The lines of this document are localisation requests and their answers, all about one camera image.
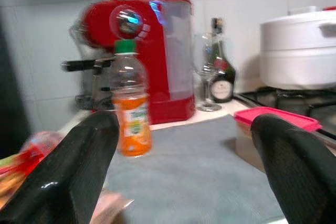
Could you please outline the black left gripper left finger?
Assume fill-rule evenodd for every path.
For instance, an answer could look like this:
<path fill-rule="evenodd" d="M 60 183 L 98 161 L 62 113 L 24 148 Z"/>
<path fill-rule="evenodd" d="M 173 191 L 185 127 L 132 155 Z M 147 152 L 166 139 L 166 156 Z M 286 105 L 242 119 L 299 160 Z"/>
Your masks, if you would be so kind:
<path fill-rule="evenodd" d="M 89 224 L 118 139 L 112 112 L 77 124 L 0 210 L 0 224 Z"/>

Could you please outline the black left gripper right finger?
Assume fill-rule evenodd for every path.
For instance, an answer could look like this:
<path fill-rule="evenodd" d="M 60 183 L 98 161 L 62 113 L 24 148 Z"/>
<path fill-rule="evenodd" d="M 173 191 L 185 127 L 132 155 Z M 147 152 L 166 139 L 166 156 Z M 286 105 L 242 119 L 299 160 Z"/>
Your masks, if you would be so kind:
<path fill-rule="evenodd" d="M 312 133 L 272 114 L 250 127 L 289 224 L 336 224 L 336 156 Z"/>

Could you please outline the white red green carton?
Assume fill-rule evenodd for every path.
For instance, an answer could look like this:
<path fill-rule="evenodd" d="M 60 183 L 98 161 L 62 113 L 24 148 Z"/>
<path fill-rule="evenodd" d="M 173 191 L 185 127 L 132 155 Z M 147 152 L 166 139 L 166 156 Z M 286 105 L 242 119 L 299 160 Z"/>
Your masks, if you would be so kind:
<path fill-rule="evenodd" d="M 63 138 L 59 132 L 38 132 L 23 144 L 17 154 L 0 159 L 0 209 Z"/>

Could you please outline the orange juice bottle green cap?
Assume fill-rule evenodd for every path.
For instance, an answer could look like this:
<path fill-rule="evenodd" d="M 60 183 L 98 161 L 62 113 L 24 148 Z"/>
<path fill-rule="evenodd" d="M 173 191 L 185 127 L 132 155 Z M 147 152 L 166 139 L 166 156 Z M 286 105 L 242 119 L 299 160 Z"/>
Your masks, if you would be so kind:
<path fill-rule="evenodd" d="M 152 147 L 147 76 L 137 56 L 134 40 L 115 41 L 109 82 L 120 124 L 119 151 L 124 156 L 141 156 Z"/>

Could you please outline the beige plastic packet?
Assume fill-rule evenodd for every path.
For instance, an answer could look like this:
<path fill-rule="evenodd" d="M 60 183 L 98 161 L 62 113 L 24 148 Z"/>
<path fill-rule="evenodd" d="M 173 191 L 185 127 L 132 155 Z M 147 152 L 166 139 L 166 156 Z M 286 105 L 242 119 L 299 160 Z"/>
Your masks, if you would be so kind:
<path fill-rule="evenodd" d="M 118 214 L 134 202 L 120 193 L 103 189 L 98 198 L 89 224 L 113 224 Z"/>

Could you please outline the black gas stove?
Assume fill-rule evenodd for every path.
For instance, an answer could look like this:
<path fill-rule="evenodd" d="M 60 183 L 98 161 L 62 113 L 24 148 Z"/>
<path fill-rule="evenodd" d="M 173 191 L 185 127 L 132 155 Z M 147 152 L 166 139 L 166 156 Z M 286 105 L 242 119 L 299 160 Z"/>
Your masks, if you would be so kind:
<path fill-rule="evenodd" d="M 336 87 L 322 90 L 282 90 L 260 87 L 235 93 L 234 99 L 248 107 L 267 106 L 316 119 L 318 136 L 336 144 Z"/>

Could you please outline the pink lidded plastic container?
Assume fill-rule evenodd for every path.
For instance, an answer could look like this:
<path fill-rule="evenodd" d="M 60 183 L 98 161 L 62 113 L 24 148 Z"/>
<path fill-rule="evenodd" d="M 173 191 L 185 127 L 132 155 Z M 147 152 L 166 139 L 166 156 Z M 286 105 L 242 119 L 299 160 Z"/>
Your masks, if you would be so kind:
<path fill-rule="evenodd" d="M 315 132 L 322 128 L 322 125 L 316 119 L 266 106 L 258 106 L 236 112 L 234 114 L 234 119 L 237 125 L 235 152 L 240 158 L 263 173 L 265 172 L 265 169 L 253 144 L 250 131 L 253 120 L 263 114 L 279 116 L 283 120 L 308 132 Z"/>

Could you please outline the white kitchen counter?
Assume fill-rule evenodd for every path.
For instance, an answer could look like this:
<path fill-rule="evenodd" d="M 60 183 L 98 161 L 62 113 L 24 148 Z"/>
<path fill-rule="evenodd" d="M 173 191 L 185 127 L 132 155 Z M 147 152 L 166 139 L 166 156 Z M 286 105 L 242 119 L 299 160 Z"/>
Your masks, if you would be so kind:
<path fill-rule="evenodd" d="M 170 128 L 174 126 L 180 126 L 180 125 L 188 125 L 188 124 L 194 124 L 198 122 L 208 121 L 216 118 L 221 118 L 226 115 L 234 115 L 235 112 L 244 110 L 247 107 L 243 105 L 242 103 L 232 100 L 227 103 L 220 104 L 222 108 L 215 112 L 203 112 L 197 110 L 194 115 L 185 121 L 178 121 L 178 122 L 170 122 L 170 123 L 162 123 L 162 124 L 154 124 L 151 125 L 151 130 L 159 130 L 159 129 L 165 129 Z M 77 124 L 79 124 L 81 121 L 83 121 L 85 118 L 87 118 L 92 113 L 90 111 L 84 111 L 80 110 L 68 123 L 66 123 L 58 132 L 62 135 L 66 135 L 70 132 L 70 130 L 75 127 Z"/>

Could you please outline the grey counter mat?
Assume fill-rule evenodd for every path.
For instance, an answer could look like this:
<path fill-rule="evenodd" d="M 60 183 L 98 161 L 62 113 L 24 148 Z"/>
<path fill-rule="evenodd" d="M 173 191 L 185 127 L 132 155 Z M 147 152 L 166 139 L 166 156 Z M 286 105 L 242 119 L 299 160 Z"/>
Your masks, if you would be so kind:
<path fill-rule="evenodd" d="M 109 190 L 131 199 L 127 224 L 262 224 L 282 216 L 264 173 L 235 153 L 232 116 L 152 132 L 151 151 L 115 154 Z"/>

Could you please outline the white lidded pot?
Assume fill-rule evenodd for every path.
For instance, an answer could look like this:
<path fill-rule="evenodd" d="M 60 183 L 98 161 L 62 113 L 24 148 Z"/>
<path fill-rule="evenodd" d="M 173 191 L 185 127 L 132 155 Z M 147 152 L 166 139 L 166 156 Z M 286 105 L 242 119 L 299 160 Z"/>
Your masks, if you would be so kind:
<path fill-rule="evenodd" d="M 336 6 L 293 9 L 260 25 L 260 78 L 284 90 L 336 86 Z"/>

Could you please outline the dark liquor bottle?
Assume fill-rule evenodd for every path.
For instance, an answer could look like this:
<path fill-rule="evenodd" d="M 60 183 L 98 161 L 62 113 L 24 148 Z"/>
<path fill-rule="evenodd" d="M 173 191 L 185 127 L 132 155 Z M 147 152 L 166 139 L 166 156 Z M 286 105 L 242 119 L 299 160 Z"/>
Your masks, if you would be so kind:
<path fill-rule="evenodd" d="M 211 20 L 211 63 L 215 68 L 215 78 L 211 81 L 211 96 L 216 103 L 229 102 L 233 98 L 236 70 L 227 56 L 227 43 L 224 38 L 222 18 Z"/>

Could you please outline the clear wine glass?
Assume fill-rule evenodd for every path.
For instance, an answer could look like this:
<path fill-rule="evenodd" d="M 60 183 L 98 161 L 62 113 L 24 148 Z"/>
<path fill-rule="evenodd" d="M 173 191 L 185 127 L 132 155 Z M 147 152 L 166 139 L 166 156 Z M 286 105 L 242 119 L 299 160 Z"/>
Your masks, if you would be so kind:
<path fill-rule="evenodd" d="M 197 109 L 203 112 L 215 112 L 222 108 L 219 104 L 216 104 L 211 97 L 211 81 L 216 76 L 216 69 L 214 64 L 211 63 L 211 56 L 211 34 L 195 34 L 193 40 L 194 70 L 200 77 L 199 91 L 204 92 L 203 98 L 197 104 Z"/>

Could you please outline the red coffee machine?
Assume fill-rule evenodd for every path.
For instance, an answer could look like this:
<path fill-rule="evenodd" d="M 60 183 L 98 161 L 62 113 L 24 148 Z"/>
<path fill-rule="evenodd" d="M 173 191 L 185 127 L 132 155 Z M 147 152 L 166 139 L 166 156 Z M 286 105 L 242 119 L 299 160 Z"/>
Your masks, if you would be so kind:
<path fill-rule="evenodd" d="M 151 124 L 184 121 L 195 112 L 190 0 L 104 0 L 89 5 L 70 33 L 90 59 L 65 61 L 88 71 L 84 110 L 123 107 Z"/>

